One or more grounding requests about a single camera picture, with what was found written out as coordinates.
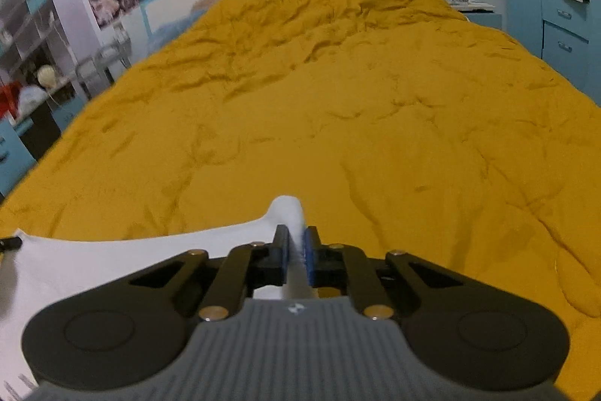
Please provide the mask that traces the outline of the white printed t-shirt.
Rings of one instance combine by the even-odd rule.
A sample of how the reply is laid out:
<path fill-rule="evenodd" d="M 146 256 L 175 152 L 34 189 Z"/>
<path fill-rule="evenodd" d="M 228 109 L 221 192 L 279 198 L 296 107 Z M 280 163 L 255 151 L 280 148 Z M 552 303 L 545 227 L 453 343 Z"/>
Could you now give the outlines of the white printed t-shirt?
<path fill-rule="evenodd" d="M 260 219 L 179 235 L 123 241 L 67 241 L 28 235 L 19 250 L 1 259 L 1 398 L 20 400 L 37 385 L 23 358 L 20 339 L 29 319 L 45 306 L 146 269 L 191 249 L 227 256 L 235 246 L 273 239 L 278 225 L 291 235 L 286 283 L 258 291 L 262 299 L 311 298 L 302 256 L 304 213 L 295 197 L 277 197 Z"/>

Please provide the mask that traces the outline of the mustard yellow bed cover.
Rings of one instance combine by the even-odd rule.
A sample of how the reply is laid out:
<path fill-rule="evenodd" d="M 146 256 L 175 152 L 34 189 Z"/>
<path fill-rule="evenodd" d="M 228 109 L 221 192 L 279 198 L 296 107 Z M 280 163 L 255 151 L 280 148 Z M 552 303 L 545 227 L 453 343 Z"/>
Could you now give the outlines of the mustard yellow bed cover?
<path fill-rule="evenodd" d="M 1 230 L 136 240 L 292 195 L 324 238 L 535 300 L 600 390 L 600 110 L 444 0 L 221 0 L 87 104 Z"/>

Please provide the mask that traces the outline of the grey metal cart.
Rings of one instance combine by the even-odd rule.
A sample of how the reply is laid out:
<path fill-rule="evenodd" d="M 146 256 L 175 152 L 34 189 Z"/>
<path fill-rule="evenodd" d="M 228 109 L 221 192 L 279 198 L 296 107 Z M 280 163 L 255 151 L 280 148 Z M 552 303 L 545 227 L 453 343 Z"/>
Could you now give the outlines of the grey metal cart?
<path fill-rule="evenodd" d="M 120 64 L 125 70 L 131 68 L 130 55 L 131 40 L 129 38 L 124 41 L 113 40 L 109 44 L 101 46 L 92 56 L 76 64 L 74 75 L 88 101 L 94 97 L 90 88 L 92 79 L 103 77 L 108 85 L 114 85 L 115 78 L 110 68 L 115 64 Z"/>

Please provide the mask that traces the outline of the blue desk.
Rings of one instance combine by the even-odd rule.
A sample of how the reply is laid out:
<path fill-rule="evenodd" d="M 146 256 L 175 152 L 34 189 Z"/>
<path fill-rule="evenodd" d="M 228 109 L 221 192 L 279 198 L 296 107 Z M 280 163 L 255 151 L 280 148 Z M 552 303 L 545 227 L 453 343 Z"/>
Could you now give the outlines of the blue desk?
<path fill-rule="evenodd" d="M 85 105 L 79 95 L 61 104 L 48 98 L 15 125 L 1 121 L 2 200 L 62 137 Z"/>

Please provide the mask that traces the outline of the blue nightstand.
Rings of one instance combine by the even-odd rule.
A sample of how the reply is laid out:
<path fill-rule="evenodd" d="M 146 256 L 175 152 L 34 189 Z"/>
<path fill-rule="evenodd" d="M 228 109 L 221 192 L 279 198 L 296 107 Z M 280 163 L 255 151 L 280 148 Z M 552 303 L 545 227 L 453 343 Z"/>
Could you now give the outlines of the blue nightstand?
<path fill-rule="evenodd" d="M 502 15 L 496 12 L 494 5 L 482 2 L 455 3 L 451 7 L 461 12 L 470 22 L 479 26 L 502 29 Z"/>

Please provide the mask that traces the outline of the round white lamp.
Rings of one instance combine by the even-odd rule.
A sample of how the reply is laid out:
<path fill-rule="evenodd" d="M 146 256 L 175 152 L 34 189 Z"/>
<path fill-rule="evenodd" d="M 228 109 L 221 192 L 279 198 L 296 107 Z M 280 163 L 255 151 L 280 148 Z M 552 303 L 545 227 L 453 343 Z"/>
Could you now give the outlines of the round white lamp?
<path fill-rule="evenodd" d="M 43 89 L 50 91 L 57 88 L 59 75 L 52 65 L 43 65 L 37 71 L 37 80 Z"/>

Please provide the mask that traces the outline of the white shelf unit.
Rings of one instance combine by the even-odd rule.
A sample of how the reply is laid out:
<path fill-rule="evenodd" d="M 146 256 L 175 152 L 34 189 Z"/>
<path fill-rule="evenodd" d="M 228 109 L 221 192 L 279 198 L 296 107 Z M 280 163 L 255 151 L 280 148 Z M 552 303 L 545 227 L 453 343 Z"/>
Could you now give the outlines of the white shelf unit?
<path fill-rule="evenodd" d="M 83 0 L 1 0 L 1 85 L 25 82 L 34 64 L 72 75 L 98 48 Z"/>

